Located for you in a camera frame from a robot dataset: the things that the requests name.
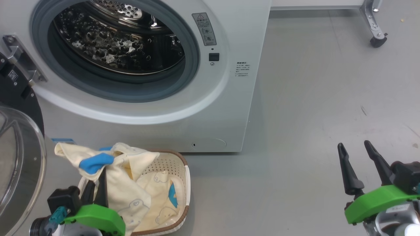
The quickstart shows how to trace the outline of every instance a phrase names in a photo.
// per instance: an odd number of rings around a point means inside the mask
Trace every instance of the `screw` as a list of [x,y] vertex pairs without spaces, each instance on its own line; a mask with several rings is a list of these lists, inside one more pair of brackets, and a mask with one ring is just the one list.
[[7,38],[7,42],[9,43],[14,43],[15,42],[15,38],[13,38],[12,36]]

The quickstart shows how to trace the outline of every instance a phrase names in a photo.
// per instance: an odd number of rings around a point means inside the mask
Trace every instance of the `front-loading washing machine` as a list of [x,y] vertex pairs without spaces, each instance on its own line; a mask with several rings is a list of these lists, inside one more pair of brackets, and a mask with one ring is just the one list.
[[238,152],[270,4],[3,0],[1,50],[53,140]]

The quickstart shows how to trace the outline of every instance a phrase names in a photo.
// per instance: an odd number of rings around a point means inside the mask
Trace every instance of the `washing machine opening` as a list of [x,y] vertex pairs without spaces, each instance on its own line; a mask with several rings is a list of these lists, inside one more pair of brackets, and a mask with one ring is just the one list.
[[31,30],[38,52],[60,78],[109,100],[169,97],[188,85],[199,65],[190,27],[156,0],[44,0]]

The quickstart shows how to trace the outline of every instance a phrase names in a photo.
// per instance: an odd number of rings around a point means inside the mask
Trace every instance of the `green plastic bracket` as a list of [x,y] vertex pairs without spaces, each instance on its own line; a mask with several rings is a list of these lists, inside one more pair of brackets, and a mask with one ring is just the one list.
[[364,219],[420,195],[408,195],[395,185],[381,186],[358,197],[344,211],[349,224],[360,223]]
[[74,222],[111,233],[113,236],[126,234],[126,225],[121,216],[113,209],[96,204],[84,205],[75,216],[64,219],[65,224]]

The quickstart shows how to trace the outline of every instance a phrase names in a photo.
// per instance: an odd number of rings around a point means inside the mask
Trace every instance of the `door hinge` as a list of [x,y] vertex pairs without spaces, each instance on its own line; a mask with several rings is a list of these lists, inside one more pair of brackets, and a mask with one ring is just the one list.
[[30,86],[47,81],[16,35],[3,35],[3,41],[10,52],[6,55],[9,63],[14,64],[22,72]]

